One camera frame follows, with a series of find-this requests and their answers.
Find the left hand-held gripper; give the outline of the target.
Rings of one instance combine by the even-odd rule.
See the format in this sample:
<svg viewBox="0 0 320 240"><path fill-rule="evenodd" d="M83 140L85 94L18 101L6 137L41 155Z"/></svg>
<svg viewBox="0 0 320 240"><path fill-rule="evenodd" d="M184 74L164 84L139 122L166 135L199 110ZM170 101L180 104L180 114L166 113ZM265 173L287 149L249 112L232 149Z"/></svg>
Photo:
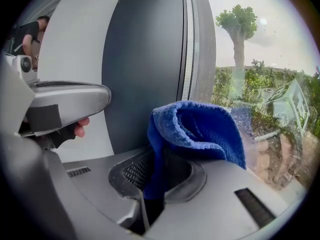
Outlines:
<svg viewBox="0 0 320 240"><path fill-rule="evenodd" d="M35 94L26 112L34 135L45 135L98 114L111 102L112 93L104 85L38 81L38 72L34 71L30 56L15 56L12 67Z"/></svg>

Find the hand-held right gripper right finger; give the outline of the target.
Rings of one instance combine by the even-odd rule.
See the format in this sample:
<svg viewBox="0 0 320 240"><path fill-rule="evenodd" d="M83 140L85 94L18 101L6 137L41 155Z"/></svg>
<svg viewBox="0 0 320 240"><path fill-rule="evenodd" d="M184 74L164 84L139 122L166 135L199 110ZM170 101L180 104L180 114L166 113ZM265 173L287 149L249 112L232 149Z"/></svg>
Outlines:
<svg viewBox="0 0 320 240"><path fill-rule="evenodd" d="M166 204L146 232L147 240L265 240L236 191L249 189L275 216L288 205L257 176L225 160L202 160L206 182L191 200Z"/></svg>

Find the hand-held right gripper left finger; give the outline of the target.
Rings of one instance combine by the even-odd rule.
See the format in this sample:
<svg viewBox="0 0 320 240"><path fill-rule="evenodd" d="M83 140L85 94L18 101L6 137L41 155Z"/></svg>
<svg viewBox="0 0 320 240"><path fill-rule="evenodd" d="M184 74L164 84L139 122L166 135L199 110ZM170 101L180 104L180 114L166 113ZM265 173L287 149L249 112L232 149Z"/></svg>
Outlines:
<svg viewBox="0 0 320 240"><path fill-rule="evenodd" d="M151 147L63 167L85 199L108 219L139 235L150 228L143 190L154 171Z"/></svg>

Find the dark window frame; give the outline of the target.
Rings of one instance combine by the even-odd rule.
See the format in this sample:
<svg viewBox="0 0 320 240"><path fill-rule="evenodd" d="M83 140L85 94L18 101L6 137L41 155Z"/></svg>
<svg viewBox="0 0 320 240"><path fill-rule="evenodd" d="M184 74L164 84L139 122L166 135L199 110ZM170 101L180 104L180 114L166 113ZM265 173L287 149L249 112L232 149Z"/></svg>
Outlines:
<svg viewBox="0 0 320 240"><path fill-rule="evenodd" d="M181 100L210 103L216 54L209 0L118 0L102 57L113 152L149 144L154 108Z"/></svg>

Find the blue cleaning cloth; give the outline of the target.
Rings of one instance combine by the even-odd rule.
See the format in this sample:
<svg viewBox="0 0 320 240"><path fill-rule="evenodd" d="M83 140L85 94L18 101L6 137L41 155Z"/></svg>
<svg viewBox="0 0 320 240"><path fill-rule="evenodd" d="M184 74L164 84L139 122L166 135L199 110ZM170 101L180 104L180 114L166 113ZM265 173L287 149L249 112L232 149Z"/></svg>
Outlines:
<svg viewBox="0 0 320 240"><path fill-rule="evenodd" d="M186 100L155 108L147 137L154 151L154 172L143 191L147 200L164 198L168 189L166 148L184 157L224 160L246 168L240 131L230 113L218 105Z"/></svg>

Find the person's left hand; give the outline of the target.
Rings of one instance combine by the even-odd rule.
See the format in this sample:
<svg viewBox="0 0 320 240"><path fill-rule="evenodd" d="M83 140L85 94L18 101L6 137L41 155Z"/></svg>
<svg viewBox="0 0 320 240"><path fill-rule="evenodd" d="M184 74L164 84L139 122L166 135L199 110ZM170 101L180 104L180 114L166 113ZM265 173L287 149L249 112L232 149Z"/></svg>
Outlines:
<svg viewBox="0 0 320 240"><path fill-rule="evenodd" d="M79 120L74 128L74 134L79 138L83 138L85 136L84 127L87 126L89 123L90 119L88 117Z"/></svg>

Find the white metal rack outside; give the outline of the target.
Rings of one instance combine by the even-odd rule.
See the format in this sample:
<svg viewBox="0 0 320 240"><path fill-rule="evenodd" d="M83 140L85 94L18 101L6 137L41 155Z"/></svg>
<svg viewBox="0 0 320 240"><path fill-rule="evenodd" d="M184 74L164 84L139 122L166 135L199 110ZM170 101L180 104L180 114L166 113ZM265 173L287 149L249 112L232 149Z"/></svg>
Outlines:
<svg viewBox="0 0 320 240"><path fill-rule="evenodd" d="M301 137L305 135L310 110L296 79L278 88L259 89L257 104L264 107L273 105L271 115L279 119L281 127L290 127Z"/></svg>

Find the green hedge outside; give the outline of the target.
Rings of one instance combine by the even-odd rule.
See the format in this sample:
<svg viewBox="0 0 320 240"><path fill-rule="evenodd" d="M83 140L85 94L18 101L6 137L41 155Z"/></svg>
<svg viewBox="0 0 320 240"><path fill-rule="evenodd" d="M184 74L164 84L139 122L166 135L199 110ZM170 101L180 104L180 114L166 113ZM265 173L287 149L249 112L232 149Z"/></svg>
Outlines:
<svg viewBox="0 0 320 240"><path fill-rule="evenodd" d="M232 105L234 102L228 97L234 89L232 74L235 72L233 66L216 67L214 85L212 89L211 102L221 106ZM313 76L297 72L288 68L276 69L266 67L263 61L254 60L252 66L244 69L243 100L253 103L257 100L258 90L277 89L294 79L302 84L302 91L306 95L307 102L317 113L310 122L312 134L320 138L320 68L316 68Z"/></svg>

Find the pruned tree outside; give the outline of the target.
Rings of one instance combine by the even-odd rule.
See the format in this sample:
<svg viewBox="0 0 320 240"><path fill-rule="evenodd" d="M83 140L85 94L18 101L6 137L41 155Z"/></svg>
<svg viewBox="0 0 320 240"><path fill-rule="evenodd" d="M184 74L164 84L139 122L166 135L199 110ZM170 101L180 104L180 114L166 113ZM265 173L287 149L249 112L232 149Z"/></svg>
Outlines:
<svg viewBox="0 0 320 240"><path fill-rule="evenodd" d="M232 43L234 51L234 70L232 71L232 87L229 92L230 99L243 96L245 83L245 41L251 39L257 29L257 16L252 7L242 7L237 4L231 10L223 10L216 16L216 25L224 29Z"/></svg>

